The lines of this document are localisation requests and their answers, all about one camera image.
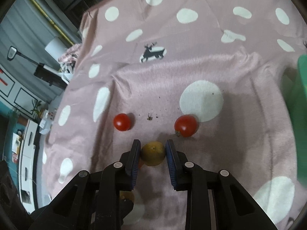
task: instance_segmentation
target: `white cylinder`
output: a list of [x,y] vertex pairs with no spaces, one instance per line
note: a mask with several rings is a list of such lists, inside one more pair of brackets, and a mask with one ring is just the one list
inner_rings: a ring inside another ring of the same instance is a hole
[[59,57],[67,51],[67,48],[58,37],[54,37],[45,47],[45,50],[58,62]]

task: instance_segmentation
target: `gray curtain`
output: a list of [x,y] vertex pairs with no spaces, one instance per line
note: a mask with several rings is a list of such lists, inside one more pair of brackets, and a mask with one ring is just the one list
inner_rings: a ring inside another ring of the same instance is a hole
[[16,0],[0,24],[0,64],[23,86],[43,101],[50,101],[62,90],[49,86],[33,75],[36,66],[16,56],[7,60],[14,46],[31,59],[58,70],[59,64],[45,51],[45,46],[59,33],[29,0]]

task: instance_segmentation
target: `green container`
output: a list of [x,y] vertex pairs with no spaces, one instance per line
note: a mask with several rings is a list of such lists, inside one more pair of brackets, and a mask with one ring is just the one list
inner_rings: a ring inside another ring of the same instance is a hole
[[307,55],[297,63],[298,74],[286,98],[297,150],[297,179],[307,187]]

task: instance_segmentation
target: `polka dot tablecloth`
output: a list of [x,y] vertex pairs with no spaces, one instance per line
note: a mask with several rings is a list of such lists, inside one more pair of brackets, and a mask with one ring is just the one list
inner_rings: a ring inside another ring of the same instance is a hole
[[[306,202],[279,85],[295,68],[307,26],[290,0],[104,0],[80,26],[82,50],[43,153],[54,198],[80,170],[119,160],[133,139],[173,139],[189,161],[231,172],[278,229]],[[119,132],[113,118],[133,115]],[[199,129],[178,138],[174,122]],[[186,193],[167,163],[142,167],[124,229],[184,229]]]

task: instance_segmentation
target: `screw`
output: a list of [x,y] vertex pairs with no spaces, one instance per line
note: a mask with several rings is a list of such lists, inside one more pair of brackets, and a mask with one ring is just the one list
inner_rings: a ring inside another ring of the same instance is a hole
[[87,176],[87,171],[85,171],[85,170],[80,171],[79,172],[79,176],[80,177],[86,177]]
[[193,164],[192,162],[186,162],[186,163],[185,163],[185,166],[186,166],[187,168],[193,168],[193,167],[194,167],[194,164]]
[[228,172],[227,170],[221,170],[221,171],[220,171],[220,174],[221,174],[222,176],[229,176],[229,172]]
[[113,164],[114,168],[121,168],[122,167],[122,163],[121,162],[117,162]]

